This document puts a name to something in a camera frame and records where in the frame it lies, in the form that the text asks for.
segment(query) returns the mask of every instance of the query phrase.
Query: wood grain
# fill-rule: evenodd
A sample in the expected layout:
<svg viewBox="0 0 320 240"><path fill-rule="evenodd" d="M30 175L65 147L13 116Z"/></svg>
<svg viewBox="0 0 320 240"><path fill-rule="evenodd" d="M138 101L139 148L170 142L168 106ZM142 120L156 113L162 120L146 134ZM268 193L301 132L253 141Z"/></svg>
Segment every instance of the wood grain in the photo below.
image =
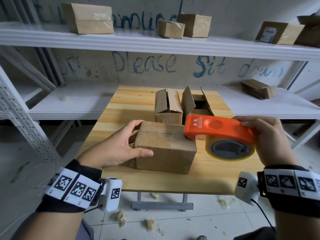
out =
<svg viewBox="0 0 320 240"><path fill-rule="evenodd" d="M154 121L155 94L161 89L119 86L78 155L131 120ZM182 89L178 89L180 99L182 92ZM192 93L202 94L200 90L192 90ZM218 92L207 91L206 96L215 116L234 116ZM137 170L131 168L128 161L104 169L102 177L122 179L123 191L232 195L241 171L257 173L263 169L257 153L242 161L226 162L208 155L205 143L203 140L196 141L197 153L188 175Z"/></svg>

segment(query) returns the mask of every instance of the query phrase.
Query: hand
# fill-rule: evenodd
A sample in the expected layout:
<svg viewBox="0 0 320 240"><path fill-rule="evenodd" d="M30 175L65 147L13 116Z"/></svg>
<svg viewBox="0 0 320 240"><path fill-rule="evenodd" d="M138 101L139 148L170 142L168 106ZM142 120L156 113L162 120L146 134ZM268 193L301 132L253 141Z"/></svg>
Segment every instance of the hand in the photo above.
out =
<svg viewBox="0 0 320 240"><path fill-rule="evenodd" d="M257 136L255 148L263 165L299 165L278 118L236 116L233 119L241 121L242 126L253 129Z"/></svg>
<svg viewBox="0 0 320 240"><path fill-rule="evenodd" d="M131 148L143 120L132 120L125 127L113 133L104 141L83 152L77 160L83 166L101 169L119 165L135 157L152 157L153 151L143 148Z"/></svg>

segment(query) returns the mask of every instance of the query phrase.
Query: person's right arm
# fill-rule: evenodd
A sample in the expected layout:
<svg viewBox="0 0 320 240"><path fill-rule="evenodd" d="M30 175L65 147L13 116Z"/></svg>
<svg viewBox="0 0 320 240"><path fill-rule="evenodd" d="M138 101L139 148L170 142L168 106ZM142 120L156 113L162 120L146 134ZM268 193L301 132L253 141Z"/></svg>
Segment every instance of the person's right arm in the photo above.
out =
<svg viewBox="0 0 320 240"><path fill-rule="evenodd" d="M241 121L244 127L253 129L257 136L256 151L263 165L300 165L278 118L236 116L233 119ZM277 210L274 215L278 239L320 239L320 218Z"/></svg>

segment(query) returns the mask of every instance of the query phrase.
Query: tape roll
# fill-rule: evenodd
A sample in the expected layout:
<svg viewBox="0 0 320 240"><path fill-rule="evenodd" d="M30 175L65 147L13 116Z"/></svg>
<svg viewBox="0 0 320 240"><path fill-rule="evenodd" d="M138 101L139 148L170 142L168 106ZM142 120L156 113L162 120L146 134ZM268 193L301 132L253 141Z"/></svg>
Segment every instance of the tape roll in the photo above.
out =
<svg viewBox="0 0 320 240"><path fill-rule="evenodd" d="M230 138L206 136L205 150L213 158L222 161L240 161L254 153L254 145Z"/></svg>

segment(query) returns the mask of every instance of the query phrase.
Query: table leg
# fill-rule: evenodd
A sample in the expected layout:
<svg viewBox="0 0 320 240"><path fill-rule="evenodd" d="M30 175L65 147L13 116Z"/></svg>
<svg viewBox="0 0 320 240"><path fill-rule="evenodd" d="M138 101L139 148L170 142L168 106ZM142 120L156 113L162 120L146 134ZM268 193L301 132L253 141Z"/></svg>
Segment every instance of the table leg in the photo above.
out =
<svg viewBox="0 0 320 240"><path fill-rule="evenodd" d="M188 203L188 194L184 193L182 202L154 202L154 201L141 201L141 192L138 192L137 201L133 201L131 208L133 210L193 210L193 203Z"/></svg>
<svg viewBox="0 0 320 240"><path fill-rule="evenodd" d="M303 135L293 143L292 150L295 151L303 146L311 137L313 137L320 130L320 120L316 120L315 123L303 133Z"/></svg>

